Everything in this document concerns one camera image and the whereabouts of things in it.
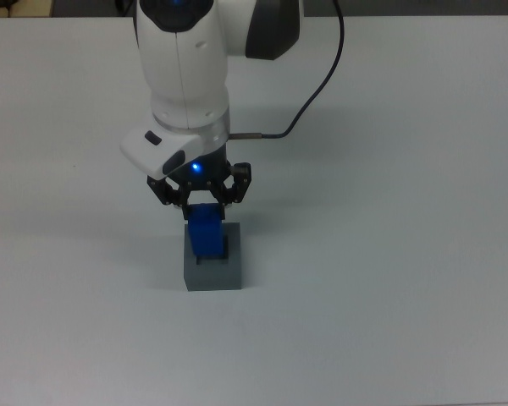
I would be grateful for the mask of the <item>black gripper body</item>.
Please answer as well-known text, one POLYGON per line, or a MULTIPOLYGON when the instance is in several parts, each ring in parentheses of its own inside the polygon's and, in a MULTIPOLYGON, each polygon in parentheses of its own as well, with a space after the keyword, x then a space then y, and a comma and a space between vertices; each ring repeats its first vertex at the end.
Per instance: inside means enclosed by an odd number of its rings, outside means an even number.
POLYGON ((188 184, 192 190, 209 190, 208 183, 211 183, 217 190, 224 191, 224 181, 230 176, 229 168, 226 145, 192 161, 186 160, 184 151, 177 151, 167 161, 167 169, 170 169, 168 178, 175 182, 178 188, 173 189, 172 185, 167 183, 167 190, 178 194, 179 190, 188 184))

